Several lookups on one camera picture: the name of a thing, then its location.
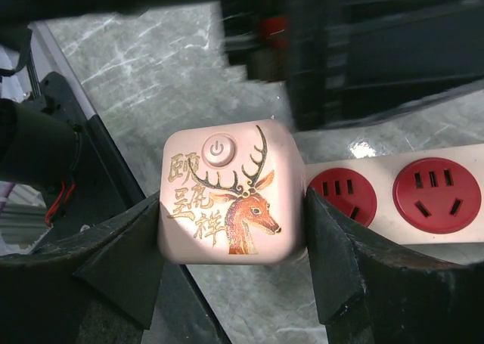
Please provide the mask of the pink cube socket adapter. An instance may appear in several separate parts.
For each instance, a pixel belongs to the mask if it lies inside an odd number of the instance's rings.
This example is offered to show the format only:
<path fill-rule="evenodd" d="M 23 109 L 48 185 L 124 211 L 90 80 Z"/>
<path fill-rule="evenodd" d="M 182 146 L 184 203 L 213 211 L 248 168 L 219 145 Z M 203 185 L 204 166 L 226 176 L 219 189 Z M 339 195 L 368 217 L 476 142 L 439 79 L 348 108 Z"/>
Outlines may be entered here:
<path fill-rule="evenodd" d="M 305 194 L 305 164 L 276 120 L 176 132 L 163 148 L 159 250 L 184 265 L 300 259 Z"/>

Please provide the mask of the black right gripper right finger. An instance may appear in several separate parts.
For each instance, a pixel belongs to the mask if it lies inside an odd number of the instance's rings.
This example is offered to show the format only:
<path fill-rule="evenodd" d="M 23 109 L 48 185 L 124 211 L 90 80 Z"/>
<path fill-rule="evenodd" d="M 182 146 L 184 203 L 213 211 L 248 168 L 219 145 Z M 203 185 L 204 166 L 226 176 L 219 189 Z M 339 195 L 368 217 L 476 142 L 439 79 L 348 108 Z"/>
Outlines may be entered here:
<path fill-rule="evenodd" d="M 319 322 L 331 343 L 481 343 L 483 265 L 400 246 L 309 188 L 305 229 Z"/>

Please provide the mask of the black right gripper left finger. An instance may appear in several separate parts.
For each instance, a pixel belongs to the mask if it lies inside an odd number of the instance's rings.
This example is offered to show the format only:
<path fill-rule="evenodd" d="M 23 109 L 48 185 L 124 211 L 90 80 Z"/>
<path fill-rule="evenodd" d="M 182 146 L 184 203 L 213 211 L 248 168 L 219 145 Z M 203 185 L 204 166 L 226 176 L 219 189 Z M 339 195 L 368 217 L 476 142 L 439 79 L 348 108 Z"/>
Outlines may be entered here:
<path fill-rule="evenodd" d="M 158 194 L 99 225 L 1 258 L 3 343 L 139 343 L 163 270 Z"/>

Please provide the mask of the beige power strip red sockets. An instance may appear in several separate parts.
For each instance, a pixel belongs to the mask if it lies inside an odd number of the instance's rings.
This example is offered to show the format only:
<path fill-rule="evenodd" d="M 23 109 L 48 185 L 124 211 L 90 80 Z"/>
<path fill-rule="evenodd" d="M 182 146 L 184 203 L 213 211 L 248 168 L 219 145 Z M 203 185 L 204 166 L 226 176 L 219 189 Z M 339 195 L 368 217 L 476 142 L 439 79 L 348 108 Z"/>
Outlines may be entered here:
<path fill-rule="evenodd" d="M 483 241 L 481 144 L 311 164 L 309 185 L 401 245 Z"/>

